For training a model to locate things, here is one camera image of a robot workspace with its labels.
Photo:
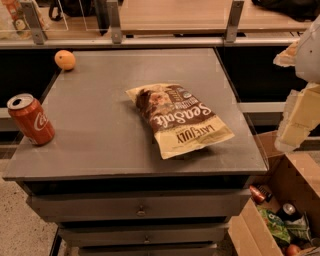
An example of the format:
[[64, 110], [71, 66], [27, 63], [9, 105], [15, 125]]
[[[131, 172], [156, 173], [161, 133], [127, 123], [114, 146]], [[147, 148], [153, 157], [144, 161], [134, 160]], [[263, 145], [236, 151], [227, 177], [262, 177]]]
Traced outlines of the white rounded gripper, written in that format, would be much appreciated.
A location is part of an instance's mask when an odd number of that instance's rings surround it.
[[320, 15], [299, 41], [277, 54], [273, 63], [280, 67], [295, 66], [296, 75], [308, 83], [292, 90], [287, 97], [283, 119], [277, 130], [275, 147], [291, 152], [301, 146], [310, 132], [320, 124]]

